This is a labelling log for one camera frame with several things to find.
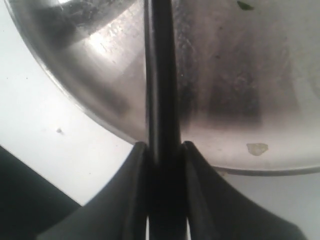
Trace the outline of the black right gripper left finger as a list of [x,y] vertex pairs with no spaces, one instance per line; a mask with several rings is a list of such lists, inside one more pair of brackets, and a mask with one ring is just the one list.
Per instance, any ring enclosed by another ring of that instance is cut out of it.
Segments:
[[144,240],[147,146],[134,145],[110,182],[86,205],[37,236],[39,240]]

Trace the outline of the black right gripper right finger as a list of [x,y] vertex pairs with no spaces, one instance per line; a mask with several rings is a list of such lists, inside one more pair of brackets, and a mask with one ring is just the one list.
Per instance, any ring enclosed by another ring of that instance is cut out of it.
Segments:
[[191,239],[306,239],[295,224],[237,191],[209,165],[192,142],[184,142],[182,149]]

